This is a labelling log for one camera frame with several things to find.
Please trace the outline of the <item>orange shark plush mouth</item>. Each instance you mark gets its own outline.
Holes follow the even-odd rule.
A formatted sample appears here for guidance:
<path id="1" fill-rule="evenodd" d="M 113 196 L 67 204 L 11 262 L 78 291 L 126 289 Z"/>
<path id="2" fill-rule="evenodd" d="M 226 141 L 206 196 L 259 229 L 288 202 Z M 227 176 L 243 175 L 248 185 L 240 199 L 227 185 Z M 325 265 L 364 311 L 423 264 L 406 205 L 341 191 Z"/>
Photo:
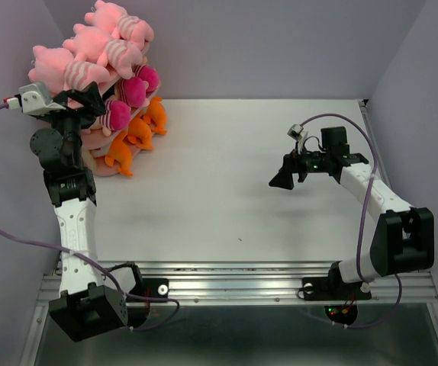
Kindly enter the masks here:
<path id="1" fill-rule="evenodd" d="M 167 133 L 166 124 L 168 120 L 166 110 L 162 106 L 162 100 L 163 99 L 159 96 L 153 97 L 148 105 L 146 113 L 143 115 L 143 120 L 148 125 L 153 125 L 151 130 L 160 135 Z"/>

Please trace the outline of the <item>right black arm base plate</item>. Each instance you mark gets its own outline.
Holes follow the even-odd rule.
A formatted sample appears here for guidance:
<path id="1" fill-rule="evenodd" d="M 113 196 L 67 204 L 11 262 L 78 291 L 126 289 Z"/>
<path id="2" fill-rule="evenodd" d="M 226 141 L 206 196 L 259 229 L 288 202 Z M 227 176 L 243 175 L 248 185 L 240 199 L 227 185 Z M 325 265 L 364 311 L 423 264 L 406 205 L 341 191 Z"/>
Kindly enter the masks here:
<path id="1" fill-rule="evenodd" d="M 306 301 L 371 300 L 371 292 L 363 292 L 361 285 L 361 282 L 332 282 L 328 277 L 305 277 L 301 279 L 297 297 Z"/>

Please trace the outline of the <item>orange shark plush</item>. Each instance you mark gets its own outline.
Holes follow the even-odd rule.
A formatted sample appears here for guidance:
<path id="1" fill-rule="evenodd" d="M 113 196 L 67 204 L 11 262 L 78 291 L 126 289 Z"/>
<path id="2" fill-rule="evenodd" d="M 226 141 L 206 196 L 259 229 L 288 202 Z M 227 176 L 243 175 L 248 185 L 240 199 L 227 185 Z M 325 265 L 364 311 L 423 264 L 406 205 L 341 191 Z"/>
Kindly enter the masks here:
<path id="1" fill-rule="evenodd" d="M 143 119 L 142 114 L 135 116 L 127 128 L 127 141 L 142 150 L 153 150 L 153 133 L 150 125 Z"/>

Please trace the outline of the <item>doll plush black hair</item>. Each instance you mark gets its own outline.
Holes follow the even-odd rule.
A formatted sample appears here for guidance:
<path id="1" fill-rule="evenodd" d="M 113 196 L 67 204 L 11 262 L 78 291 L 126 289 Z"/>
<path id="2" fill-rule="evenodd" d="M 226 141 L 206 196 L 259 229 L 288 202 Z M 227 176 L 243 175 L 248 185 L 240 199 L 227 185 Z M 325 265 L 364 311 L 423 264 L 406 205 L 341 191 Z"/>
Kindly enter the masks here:
<path id="1" fill-rule="evenodd" d="M 150 103 L 147 97 L 148 83 L 139 77 L 120 79 L 114 85 L 116 98 L 131 108 L 147 107 Z"/>

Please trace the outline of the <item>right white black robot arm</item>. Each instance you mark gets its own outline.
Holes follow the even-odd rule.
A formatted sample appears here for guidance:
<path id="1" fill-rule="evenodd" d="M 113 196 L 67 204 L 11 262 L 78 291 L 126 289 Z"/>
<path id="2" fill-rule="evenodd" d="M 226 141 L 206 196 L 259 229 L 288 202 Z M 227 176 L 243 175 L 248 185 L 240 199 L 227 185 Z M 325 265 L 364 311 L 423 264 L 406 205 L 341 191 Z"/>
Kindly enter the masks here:
<path id="1" fill-rule="evenodd" d="M 401 199 L 377 177 L 363 154 L 351 152 L 345 127 L 322 129 L 318 151 L 306 148 L 308 134 L 300 125 L 293 125 L 288 135 L 295 140 L 295 148 L 284 156 L 269 186 L 291 190 L 295 175 L 304 181 L 308 174 L 326 173 L 362 204 L 364 217 L 376 222 L 369 251 L 333 263 L 324 278 L 304 280 L 306 299 L 344 298 L 356 291 L 367 297 L 370 280 L 433 267 L 433 213 Z"/>

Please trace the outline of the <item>orange shark plush back-facing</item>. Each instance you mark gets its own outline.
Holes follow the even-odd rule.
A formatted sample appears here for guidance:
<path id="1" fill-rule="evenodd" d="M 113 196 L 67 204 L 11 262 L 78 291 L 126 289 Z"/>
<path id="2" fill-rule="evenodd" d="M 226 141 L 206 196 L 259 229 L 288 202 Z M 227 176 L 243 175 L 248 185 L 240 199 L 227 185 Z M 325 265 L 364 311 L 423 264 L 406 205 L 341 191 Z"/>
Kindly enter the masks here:
<path id="1" fill-rule="evenodd" d="M 109 168 L 108 174 L 121 174 L 132 177 L 131 171 L 133 155 L 129 146 L 125 143 L 127 131 L 121 131 L 112 141 L 104 157 L 105 165 Z"/>

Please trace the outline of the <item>pink axolotl plush front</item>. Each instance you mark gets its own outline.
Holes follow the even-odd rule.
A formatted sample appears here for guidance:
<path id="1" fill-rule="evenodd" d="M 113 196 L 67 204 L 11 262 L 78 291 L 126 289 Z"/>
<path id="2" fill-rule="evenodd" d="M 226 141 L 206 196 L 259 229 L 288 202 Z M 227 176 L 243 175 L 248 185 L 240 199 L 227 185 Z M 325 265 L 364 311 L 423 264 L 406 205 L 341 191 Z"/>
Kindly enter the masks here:
<path id="1" fill-rule="evenodd" d="M 52 95 L 70 89 L 83 90 L 92 82 L 98 86 L 116 81 L 104 66 L 78 59 L 65 48 L 34 46 L 33 68 L 28 73 L 31 82 L 42 82 Z"/>

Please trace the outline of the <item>doll plush pink striped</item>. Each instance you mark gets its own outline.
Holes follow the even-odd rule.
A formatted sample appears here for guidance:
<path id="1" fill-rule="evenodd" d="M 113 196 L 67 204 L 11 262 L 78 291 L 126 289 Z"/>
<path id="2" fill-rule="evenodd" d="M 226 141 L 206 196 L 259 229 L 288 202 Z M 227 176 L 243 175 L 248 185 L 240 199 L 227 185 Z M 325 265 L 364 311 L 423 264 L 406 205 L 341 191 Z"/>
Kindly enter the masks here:
<path id="1" fill-rule="evenodd" d="M 147 92 L 154 92 L 160 85 L 161 80 L 158 72 L 150 66 L 134 66 L 134 75 L 148 83 Z"/>

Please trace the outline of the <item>doll plush edge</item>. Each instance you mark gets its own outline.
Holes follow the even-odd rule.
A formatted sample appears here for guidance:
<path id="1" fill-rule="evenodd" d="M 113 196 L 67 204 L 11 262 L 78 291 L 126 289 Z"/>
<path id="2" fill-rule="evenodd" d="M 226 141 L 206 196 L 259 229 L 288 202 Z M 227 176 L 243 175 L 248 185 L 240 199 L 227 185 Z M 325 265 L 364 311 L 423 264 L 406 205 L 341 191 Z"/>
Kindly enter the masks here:
<path id="1" fill-rule="evenodd" d="M 123 130 L 130 122 L 130 107 L 119 100 L 105 101 L 106 113 L 98 117 L 90 130 L 101 130 L 105 136 Z"/>

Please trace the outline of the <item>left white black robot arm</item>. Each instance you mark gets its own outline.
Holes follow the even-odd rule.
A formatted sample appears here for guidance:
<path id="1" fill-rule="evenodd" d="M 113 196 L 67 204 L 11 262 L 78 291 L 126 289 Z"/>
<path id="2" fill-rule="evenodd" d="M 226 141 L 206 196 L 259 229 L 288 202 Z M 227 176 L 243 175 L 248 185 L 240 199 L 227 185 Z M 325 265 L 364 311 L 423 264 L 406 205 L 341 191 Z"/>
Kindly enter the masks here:
<path id="1" fill-rule="evenodd" d="M 128 324 L 127 300 L 144 293 L 144 281 L 126 274 L 109 287 L 111 275 L 96 255 L 96 187 L 82 157 L 81 130 L 105 113 L 96 82 L 83 90 L 56 96 L 42 82 L 21 88 L 25 114 L 46 121 L 30 140 L 31 152 L 43 168 L 43 181 L 60 228 L 63 266 L 60 295 L 50 301 L 52 320 L 74 342 Z"/>

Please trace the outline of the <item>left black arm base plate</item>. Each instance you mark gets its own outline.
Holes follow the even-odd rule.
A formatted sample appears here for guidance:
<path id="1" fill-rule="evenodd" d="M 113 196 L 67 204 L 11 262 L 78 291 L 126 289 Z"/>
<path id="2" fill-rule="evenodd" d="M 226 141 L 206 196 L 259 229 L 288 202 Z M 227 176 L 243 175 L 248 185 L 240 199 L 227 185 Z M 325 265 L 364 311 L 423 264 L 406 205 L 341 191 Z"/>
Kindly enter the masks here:
<path id="1" fill-rule="evenodd" d="M 129 294 L 139 297 L 152 297 L 167 301 L 169 296 L 169 280 L 167 278 L 143 278 L 128 291 Z"/>

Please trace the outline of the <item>pink axolotl plush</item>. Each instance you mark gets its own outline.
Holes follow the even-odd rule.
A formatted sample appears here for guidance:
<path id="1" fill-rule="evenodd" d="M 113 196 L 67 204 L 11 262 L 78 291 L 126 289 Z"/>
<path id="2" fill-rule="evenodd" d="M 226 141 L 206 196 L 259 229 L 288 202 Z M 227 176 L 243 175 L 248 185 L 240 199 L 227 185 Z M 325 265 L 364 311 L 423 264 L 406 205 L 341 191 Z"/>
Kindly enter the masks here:
<path id="1" fill-rule="evenodd" d="M 83 90 L 92 82 L 98 86 L 116 81 L 104 66 L 78 59 L 65 48 L 34 46 L 33 68 L 28 73 L 31 82 L 42 82 L 52 95 L 70 89 Z"/>
<path id="2" fill-rule="evenodd" d="M 143 54 L 133 43 L 114 39 L 98 27 L 76 24 L 73 38 L 63 41 L 63 48 L 80 60 L 98 66 L 111 66 L 123 79 L 130 79 L 133 67 L 143 62 Z"/>

